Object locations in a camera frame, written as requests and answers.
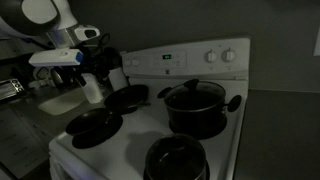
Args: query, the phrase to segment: gray wall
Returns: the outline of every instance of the gray wall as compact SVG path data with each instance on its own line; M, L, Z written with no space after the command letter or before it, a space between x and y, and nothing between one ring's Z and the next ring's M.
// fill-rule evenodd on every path
M71 0L82 24L111 33L110 46L138 50L249 34L250 88L320 92L313 57L319 0Z

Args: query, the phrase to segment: digital display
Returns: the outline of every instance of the digital display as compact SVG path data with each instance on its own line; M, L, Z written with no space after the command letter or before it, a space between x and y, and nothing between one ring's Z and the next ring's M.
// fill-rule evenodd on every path
M170 60L170 59L172 59L172 55L171 54L162 55L162 59L163 60Z

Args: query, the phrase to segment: white stove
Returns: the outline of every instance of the white stove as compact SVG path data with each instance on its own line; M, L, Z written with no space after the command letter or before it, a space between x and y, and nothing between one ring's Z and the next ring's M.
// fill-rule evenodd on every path
M250 39L218 39L177 44L123 55L130 84L149 88L150 106L123 115L120 130L105 142L88 149L72 146L62 133L50 142L51 171L57 179L64 170L73 179L142 180L145 157L151 145L172 134L163 99L157 94L191 78L220 84L226 103L242 96L235 112L226 112L227 126L218 135L200 140L210 169L210 180L233 178L246 99L248 95Z

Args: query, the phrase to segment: frying pan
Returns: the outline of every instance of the frying pan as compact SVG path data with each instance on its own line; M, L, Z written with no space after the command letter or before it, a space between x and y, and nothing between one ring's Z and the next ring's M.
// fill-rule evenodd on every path
M132 85L115 91L107 97L106 108L90 110L73 119L66 127L66 132L72 136L88 133L102 124L111 124L118 116L131 113L137 107L146 105L148 87Z

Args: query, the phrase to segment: stove control panel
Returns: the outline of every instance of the stove control panel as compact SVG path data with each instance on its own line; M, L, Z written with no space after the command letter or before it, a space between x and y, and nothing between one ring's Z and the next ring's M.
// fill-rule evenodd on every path
M169 45L122 55L128 76L248 76L250 39Z

